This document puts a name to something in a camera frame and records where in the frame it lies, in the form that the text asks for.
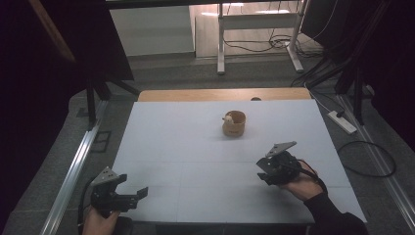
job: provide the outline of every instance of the person's left hand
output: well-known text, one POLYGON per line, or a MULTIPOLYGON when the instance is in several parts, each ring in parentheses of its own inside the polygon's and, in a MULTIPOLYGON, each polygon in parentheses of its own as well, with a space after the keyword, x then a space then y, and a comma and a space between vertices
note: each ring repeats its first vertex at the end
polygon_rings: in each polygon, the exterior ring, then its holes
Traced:
POLYGON ((82 235, 112 235, 119 214, 120 211, 113 211, 108 218, 104 218, 95 208, 90 207, 82 235))

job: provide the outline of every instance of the gray floor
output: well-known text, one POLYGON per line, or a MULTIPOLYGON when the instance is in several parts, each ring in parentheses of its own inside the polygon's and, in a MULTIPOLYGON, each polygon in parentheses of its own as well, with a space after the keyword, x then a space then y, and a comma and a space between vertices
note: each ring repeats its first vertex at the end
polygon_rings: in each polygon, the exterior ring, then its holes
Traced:
MULTIPOLYGON (((319 59, 301 60, 307 71, 319 59)), ((288 87, 293 79, 298 77, 287 55, 227 58, 226 74, 223 76, 216 74, 215 59, 201 60, 189 55, 130 58, 130 64, 135 80, 127 83, 140 90, 288 87)), ((316 90, 336 99, 333 95, 335 83, 335 78, 328 80, 317 86, 316 90)), ((114 162, 135 97, 112 85, 111 89, 114 95, 106 109, 100 128, 101 135, 87 158, 57 234, 77 233, 76 210, 83 185, 91 176, 114 162), (108 146, 100 141, 105 140, 106 137, 109 137, 108 146)), ((324 96, 316 94, 316 97, 330 110, 339 110, 338 105, 324 96)), ((70 100, 67 121, 43 166, 10 215, 3 234, 39 234, 86 131, 88 118, 85 116, 85 110, 85 93, 81 92, 70 100)), ((325 109, 321 108, 321 114, 337 148, 349 141, 361 139, 359 133, 348 135, 342 131, 327 118, 325 109)), ((411 202, 414 202, 414 182, 408 180, 415 176, 412 170, 415 166, 414 152, 372 108, 370 98, 363 102, 363 118, 365 127, 376 143, 393 154, 397 162, 397 172, 394 177, 402 185, 411 202)), ((350 146, 341 152, 340 158, 344 164, 376 172, 363 145, 350 146)), ((413 234, 383 179, 365 178, 348 171, 347 175, 368 220, 367 227, 370 234, 413 234)), ((156 234, 156 226, 137 223, 134 234, 156 234)), ((208 229, 198 234, 221 234, 221 229, 208 229)))

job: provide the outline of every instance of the black sleeve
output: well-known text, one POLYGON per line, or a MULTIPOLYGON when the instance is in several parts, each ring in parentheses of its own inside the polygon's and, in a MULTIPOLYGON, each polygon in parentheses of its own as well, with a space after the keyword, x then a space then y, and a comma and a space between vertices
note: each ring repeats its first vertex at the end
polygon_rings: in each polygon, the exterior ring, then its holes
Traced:
POLYGON ((321 193, 304 204, 310 210, 315 225, 311 227, 310 235, 368 235, 365 224, 355 215, 341 213, 327 193, 321 193))

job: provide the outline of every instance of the white table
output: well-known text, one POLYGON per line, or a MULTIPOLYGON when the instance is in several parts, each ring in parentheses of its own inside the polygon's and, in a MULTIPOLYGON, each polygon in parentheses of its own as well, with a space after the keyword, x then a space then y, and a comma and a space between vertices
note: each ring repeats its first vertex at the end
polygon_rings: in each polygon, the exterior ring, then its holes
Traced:
POLYGON ((273 144, 290 141, 298 144, 289 152, 318 171, 338 209, 366 221, 313 100, 137 102, 113 166, 128 175, 117 192, 149 186, 126 214, 137 221, 312 223, 301 201, 256 175, 273 144), (222 134, 230 110, 247 115, 242 137, 222 134))

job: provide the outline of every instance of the wooden floor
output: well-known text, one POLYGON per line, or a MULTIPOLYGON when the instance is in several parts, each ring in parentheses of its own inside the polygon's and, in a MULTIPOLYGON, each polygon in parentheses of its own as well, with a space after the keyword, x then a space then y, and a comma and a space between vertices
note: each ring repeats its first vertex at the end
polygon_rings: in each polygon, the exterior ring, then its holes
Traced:
MULTIPOLYGON (((244 3, 244 6, 224 5, 223 15, 252 15, 259 14, 258 11, 269 11, 269 10, 285 10, 290 13, 294 13, 297 9, 300 9, 301 2, 298 6, 298 1, 283 1, 280 2, 261 2, 261 3, 244 3)), ((217 56, 218 47, 218 5, 197 5, 190 7, 191 18, 193 23, 193 30, 195 36, 195 48, 196 56, 198 58, 203 57, 215 57, 217 56)), ((228 41, 229 45, 240 46, 248 48, 252 52, 246 49, 231 47, 225 44, 225 55, 263 55, 269 53, 287 53, 285 48, 282 49, 271 49, 269 40, 271 36, 275 35, 291 35, 293 30, 291 28, 275 28, 275 29, 244 29, 244 30, 226 30, 224 39, 228 41), (231 42, 231 41, 262 41, 262 42, 231 42)), ((300 34, 299 42, 301 48, 304 51, 315 52, 321 51, 322 47, 309 37, 300 34)))

